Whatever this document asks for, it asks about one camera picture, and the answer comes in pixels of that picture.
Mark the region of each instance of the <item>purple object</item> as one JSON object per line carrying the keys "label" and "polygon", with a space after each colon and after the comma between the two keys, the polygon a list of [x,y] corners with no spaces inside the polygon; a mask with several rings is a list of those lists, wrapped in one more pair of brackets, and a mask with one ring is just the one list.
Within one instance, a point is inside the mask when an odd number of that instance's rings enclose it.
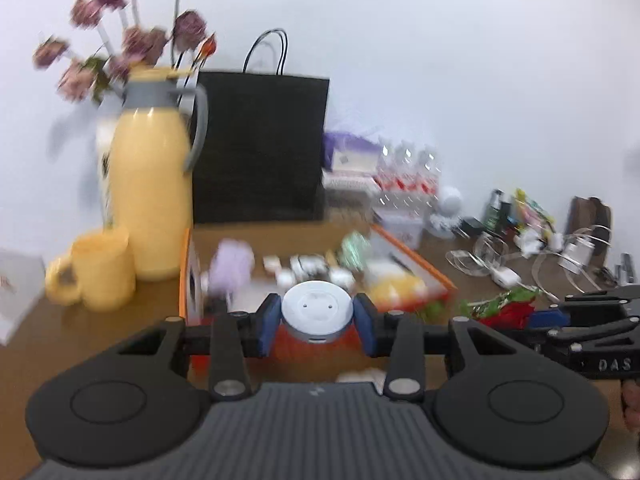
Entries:
{"label": "purple object", "polygon": [[207,295],[233,292],[251,281],[254,252],[247,242],[222,240],[209,267]]}
{"label": "purple object", "polygon": [[347,132],[325,132],[322,137],[324,143],[324,165],[326,170],[332,169],[332,160],[334,160],[334,151],[341,152],[360,152],[371,153],[377,155],[380,152],[380,145],[358,137]]}

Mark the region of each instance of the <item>yellow mug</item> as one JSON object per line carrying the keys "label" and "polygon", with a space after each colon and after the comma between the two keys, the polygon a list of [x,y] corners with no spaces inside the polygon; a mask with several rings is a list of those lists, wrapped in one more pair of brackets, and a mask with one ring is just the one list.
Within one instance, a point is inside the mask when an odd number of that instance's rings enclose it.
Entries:
{"label": "yellow mug", "polygon": [[[67,269],[73,271],[75,283],[60,282]],[[45,290],[54,303],[67,306],[82,300],[96,312],[116,310],[126,304],[136,290],[129,233],[114,228],[76,238],[69,253],[47,268]]]}

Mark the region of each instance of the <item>gray thermos neck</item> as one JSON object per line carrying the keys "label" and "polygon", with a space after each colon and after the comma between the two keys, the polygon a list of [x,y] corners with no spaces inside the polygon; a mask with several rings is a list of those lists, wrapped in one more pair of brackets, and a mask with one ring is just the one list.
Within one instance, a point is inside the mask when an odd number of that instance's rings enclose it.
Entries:
{"label": "gray thermos neck", "polygon": [[175,80],[132,81],[125,87],[124,109],[175,108]]}

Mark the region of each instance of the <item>circular cover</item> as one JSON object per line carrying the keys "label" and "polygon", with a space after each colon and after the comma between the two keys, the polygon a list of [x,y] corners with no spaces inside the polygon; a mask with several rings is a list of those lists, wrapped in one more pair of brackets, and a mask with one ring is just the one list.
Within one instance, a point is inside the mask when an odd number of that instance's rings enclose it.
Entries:
{"label": "circular cover", "polygon": [[44,458],[108,468],[178,446],[196,428],[200,407],[184,378],[143,356],[116,356],[45,383],[27,405],[26,422]]}
{"label": "circular cover", "polygon": [[299,283],[282,300],[282,319],[302,341],[330,342],[348,327],[351,317],[351,297],[329,282]]}
{"label": "circular cover", "polygon": [[462,452],[517,469],[589,455],[609,423],[607,401],[584,378],[515,356],[485,359],[450,378],[433,411]]}

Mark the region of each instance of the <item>metal screw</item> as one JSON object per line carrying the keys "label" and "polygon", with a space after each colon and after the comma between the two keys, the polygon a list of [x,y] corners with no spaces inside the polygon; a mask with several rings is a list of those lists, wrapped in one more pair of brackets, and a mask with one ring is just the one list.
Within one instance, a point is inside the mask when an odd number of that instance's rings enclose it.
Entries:
{"label": "metal screw", "polygon": [[389,391],[397,395],[411,395],[420,391],[420,383],[415,379],[394,379],[389,383]]}
{"label": "metal screw", "polygon": [[217,383],[213,390],[223,397],[236,396],[244,393],[245,387],[240,381],[235,379],[227,379],[226,381],[220,381]]}

